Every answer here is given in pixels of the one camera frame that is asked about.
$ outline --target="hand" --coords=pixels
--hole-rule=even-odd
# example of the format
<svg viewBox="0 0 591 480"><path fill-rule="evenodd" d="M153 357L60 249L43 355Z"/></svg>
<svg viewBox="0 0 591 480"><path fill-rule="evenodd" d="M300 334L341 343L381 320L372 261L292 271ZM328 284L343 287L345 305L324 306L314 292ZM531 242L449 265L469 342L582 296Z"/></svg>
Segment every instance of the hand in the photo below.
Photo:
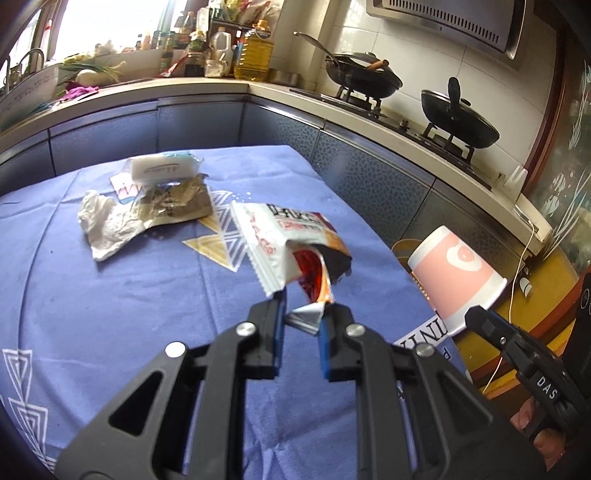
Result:
<svg viewBox="0 0 591 480"><path fill-rule="evenodd" d="M519 412L513 415L511 423L517 430L523 432L534 416L534 410L535 400L532 397L521 406ZM565 441L564 434L553 429L542 430L535 438L534 447L542 454L546 470L550 470L562 457Z"/></svg>

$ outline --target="pink paper cup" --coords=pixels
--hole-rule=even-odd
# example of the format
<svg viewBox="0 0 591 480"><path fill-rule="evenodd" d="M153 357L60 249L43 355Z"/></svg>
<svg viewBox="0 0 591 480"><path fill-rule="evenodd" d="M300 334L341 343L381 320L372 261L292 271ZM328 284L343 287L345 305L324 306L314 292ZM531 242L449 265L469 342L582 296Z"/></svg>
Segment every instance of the pink paper cup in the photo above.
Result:
<svg viewBox="0 0 591 480"><path fill-rule="evenodd" d="M408 266L450 335L466 328L464 315L470 307L490 308L507 285L505 278L446 226L439 227L417 247Z"/></svg>

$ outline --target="charging cable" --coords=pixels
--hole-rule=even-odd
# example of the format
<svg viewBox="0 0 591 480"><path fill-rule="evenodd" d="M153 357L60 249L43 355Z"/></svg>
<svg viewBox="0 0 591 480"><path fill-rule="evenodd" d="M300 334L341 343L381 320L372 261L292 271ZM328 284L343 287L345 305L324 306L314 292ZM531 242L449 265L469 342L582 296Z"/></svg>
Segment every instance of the charging cable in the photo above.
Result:
<svg viewBox="0 0 591 480"><path fill-rule="evenodd" d="M515 272L515 277L513 278L513 284L511 286L511 301L509 302L509 323L512 323L511 322L511 310L513 309L513 296L515 294L515 282L517 281L517 276L519 275L519 271L521 269L521 262L523 262L523 258L525 257L525 253L527 252L527 249L530 247L530 243L534 239L534 235L535 235L535 225L533 224L533 222L531 220L528 220L528 223L530 224L530 227L531 227L531 237L528 240L527 245L525 246L523 253L521 254L521 257L519 258L519 263L517 264L517 271ZM492 380L495 378L496 374L498 373L498 371L501 367L502 361L503 361L503 357L499 358L499 363L496 366L496 369L495 369L494 373L492 374L491 379L488 381L488 383L484 387L484 390L482 391L483 395L486 392L486 389L491 386Z"/></svg>

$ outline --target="packaging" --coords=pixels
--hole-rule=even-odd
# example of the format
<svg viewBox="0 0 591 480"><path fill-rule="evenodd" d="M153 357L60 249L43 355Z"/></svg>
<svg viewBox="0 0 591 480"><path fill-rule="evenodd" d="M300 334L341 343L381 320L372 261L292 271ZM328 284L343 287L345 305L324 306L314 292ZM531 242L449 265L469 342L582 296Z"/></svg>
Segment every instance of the packaging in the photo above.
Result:
<svg viewBox="0 0 591 480"><path fill-rule="evenodd" d="M286 322L316 334L331 284L350 271L351 255L334 227L321 214L273 204L232 202L230 211L265 294L294 280L310 304L293 310Z"/></svg>
<svg viewBox="0 0 591 480"><path fill-rule="evenodd" d="M180 183L144 188L132 205L132 213L146 229L209 216L213 209L203 181L206 177L199 174Z"/></svg>
<svg viewBox="0 0 591 480"><path fill-rule="evenodd" d="M145 187L132 203L118 203L94 190L86 193L78 221L100 262L115 255L148 228L209 216L212 203L203 182L205 175L168 185Z"/></svg>
<svg viewBox="0 0 591 480"><path fill-rule="evenodd" d="M131 157L124 171L129 171L138 185L155 186L195 177L201 163L203 160L190 152L156 153Z"/></svg>

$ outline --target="torn snack wrapper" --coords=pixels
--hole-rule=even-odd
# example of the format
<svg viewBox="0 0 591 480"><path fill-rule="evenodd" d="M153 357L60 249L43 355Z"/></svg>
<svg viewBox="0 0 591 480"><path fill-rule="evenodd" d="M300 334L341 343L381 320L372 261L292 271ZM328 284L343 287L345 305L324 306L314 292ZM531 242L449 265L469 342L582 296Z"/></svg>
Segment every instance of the torn snack wrapper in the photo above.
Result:
<svg viewBox="0 0 591 480"><path fill-rule="evenodd" d="M330 285L351 267L349 250L334 227L321 213L270 203L234 201L230 211L265 294L298 280L310 304L290 312L285 321L315 335L324 305L334 301Z"/></svg>

